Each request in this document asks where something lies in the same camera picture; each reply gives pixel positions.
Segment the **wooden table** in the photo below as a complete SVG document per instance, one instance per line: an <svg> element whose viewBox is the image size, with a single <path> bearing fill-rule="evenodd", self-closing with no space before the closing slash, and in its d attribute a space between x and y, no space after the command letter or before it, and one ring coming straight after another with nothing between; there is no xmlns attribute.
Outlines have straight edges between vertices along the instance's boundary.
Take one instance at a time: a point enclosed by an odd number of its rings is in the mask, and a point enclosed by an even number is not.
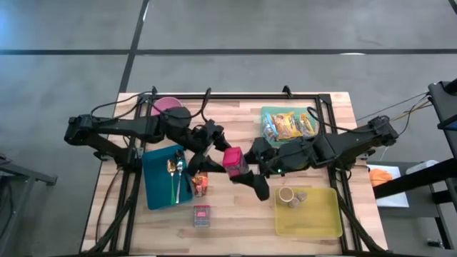
<svg viewBox="0 0 457 257"><path fill-rule="evenodd" d="M351 100L346 92L328 93L331 95L336 125L353 129L356 127ZM119 94L119 100L133 94ZM128 111L136 99L116 106L114 115ZM195 113L201 100L183 100L185 106ZM240 146L247 152L251 142L259 136L260 111L262 106L315 106L313 101L294 99L275 100L216 100L211 99L205 109L205 116L213 119L225 128L225 136L232 146ZM191 126L201 124L197 117ZM120 136L110 136L110 140L125 146ZM148 144L146 151L174 145L166 139L158 144ZM212 149L212 159L220 162L222 153ZM114 174L116 165L113 161L104 162L97 181L94 201L87 223L82 251L89 249L95 242L96 220L108 185ZM209 174L208 193L203 198L194 198L191 203L174 206L161 211L150 211L146 205L146 191L143 178L136 207L136 217L130 247L130 254L337 254L341 247L337 238L332 240L313 240L308 238L281 237L275 234L273 201L259 201L252 188L233 185L226 174ZM118 175L114 187L104 209L101 219L100 235L112 222L121 176ZM278 186L310 186L329 187L326 169L308 169L296 173L288 173L285 177L273 176L268 180L271 190ZM357 219L375 242L387 249L383 227L376 206L373 189L368 172L365 168L354 168L349 181ZM211 227L193 227L193 206L211 205ZM124 219L121 225L119 242L124 242ZM351 231L345 222L346 235L350 248Z"/></svg>

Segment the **paper cup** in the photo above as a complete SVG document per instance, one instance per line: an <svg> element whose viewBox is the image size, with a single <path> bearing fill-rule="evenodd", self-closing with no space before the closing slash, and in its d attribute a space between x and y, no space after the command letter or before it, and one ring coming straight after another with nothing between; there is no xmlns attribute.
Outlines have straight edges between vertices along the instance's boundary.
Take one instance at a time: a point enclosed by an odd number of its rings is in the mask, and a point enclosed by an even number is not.
<svg viewBox="0 0 457 257"><path fill-rule="evenodd" d="M288 186L281 187L276 197L281 204L287 205L293 199L293 190Z"/></svg>

